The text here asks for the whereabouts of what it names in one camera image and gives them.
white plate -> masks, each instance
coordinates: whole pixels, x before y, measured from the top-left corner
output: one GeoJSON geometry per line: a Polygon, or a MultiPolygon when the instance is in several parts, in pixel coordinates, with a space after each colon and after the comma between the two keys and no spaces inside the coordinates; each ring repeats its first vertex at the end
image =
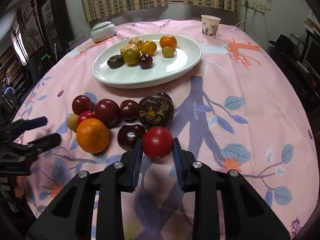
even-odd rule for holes
{"type": "Polygon", "coordinates": [[[129,40],[121,41],[102,52],[92,66],[92,75],[100,82],[116,88],[145,88],[160,85],[179,78],[190,71],[201,59],[202,50],[198,43],[180,35],[174,35],[178,46],[172,58],[165,58],[161,53],[159,40],[165,34],[148,34],[140,36],[144,41],[152,40],[157,45],[157,51],[152,56],[153,64],[149,69],[139,65],[111,69],[107,61],[120,54],[120,49],[129,40]]]}

orange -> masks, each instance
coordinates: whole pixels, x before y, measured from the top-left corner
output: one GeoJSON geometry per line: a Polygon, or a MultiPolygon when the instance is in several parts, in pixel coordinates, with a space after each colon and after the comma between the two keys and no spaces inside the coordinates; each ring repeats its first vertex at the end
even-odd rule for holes
{"type": "Polygon", "coordinates": [[[145,41],[141,46],[141,53],[152,56],[157,50],[157,45],[154,41],[145,41]]]}
{"type": "Polygon", "coordinates": [[[78,145],[88,153],[99,153],[109,143],[109,130],[96,118],[83,120],[76,131],[78,145]]]}
{"type": "Polygon", "coordinates": [[[162,36],[159,43],[161,48],[171,47],[173,49],[176,49],[178,44],[177,39],[172,35],[162,36]]]}

television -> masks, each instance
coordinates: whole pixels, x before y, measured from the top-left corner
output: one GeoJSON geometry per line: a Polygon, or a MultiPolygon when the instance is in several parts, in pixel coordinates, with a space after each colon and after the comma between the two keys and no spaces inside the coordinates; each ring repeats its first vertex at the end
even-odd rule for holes
{"type": "Polygon", "coordinates": [[[309,50],[305,57],[305,62],[312,68],[312,70],[316,73],[318,78],[320,78],[320,45],[311,40],[309,50]]]}

round table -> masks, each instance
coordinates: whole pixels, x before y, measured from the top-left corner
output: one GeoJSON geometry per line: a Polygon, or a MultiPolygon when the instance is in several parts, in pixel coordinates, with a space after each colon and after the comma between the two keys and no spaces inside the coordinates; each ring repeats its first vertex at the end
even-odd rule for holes
{"type": "MultiPolygon", "coordinates": [[[[34,214],[39,217],[80,170],[102,171],[124,152],[116,140],[123,122],[110,130],[103,155],[92,156],[78,146],[66,125],[77,95],[120,104],[163,91],[173,99],[176,114],[169,128],[182,149],[214,170],[238,170],[294,236],[317,203],[318,162],[305,111],[269,55],[234,26],[220,25],[216,39],[202,36],[199,21],[128,23],[116,30],[106,41],[89,39],[68,53],[34,87],[15,118],[49,120],[47,126],[25,132],[20,143],[53,132],[62,136],[59,147],[40,154],[31,166],[26,194],[34,214]],[[194,39],[202,47],[202,60],[181,78],[146,89],[113,88],[93,78],[92,64],[101,52],[149,33],[194,39]]],[[[181,192],[172,155],[157,163],[143,157],[140,172],[135,192],[122,194],[125,239],[191,239],[195,195],[181,192]]]]}

white ceramic jar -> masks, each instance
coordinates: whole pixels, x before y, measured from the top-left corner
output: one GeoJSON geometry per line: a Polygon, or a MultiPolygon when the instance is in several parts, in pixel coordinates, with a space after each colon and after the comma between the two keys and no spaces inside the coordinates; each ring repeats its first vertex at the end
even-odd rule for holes
{"type": "Polygon", "coordinates": [[[116,26],[111,22],[103,22],[95,25],[91,31],[92,40],[97,43],[116,35],[116,26]]]}

